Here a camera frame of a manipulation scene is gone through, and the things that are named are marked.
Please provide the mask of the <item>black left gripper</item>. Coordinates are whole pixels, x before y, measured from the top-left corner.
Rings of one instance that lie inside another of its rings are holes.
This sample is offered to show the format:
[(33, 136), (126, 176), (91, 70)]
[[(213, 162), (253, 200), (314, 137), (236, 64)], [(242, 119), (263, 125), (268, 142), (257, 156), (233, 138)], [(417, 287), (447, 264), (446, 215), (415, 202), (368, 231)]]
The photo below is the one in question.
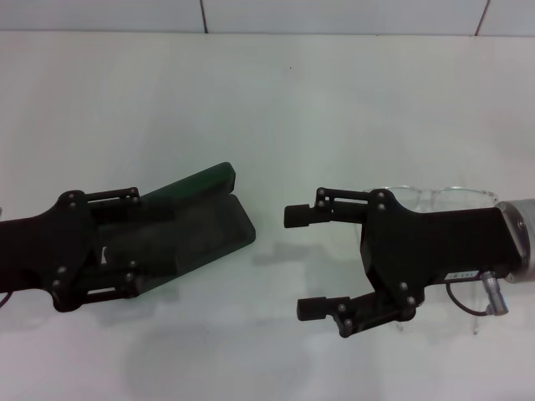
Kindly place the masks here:
[(98, 226), (171, 221), (168, 200), (149, 200), (137, 188), (63, 193), (44, 213), (1, 223), (1, 292), (46, 291), (59, 312), (141, 294), (137, 261), (84, 274), (98, 264)]

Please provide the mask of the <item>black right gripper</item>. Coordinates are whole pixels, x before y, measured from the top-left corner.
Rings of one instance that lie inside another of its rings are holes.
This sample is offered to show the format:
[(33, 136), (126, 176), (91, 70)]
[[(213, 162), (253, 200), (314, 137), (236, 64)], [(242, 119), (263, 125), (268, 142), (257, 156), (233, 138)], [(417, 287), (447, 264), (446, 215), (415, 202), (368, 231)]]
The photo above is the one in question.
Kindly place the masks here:
[(522, 263), (496, 206), (421, 213), (402, 206), (388, 190), (320, 187), (312, 206), (284, 209), (285, 228), (327, 222), (362, 224), (360, 252), (374, 291), (299, 299), (297, 317), (306, 322), (330, 316), (342, 338), (411, 320), (428, 286), (475, 281), (486, 273), (504, 278)]

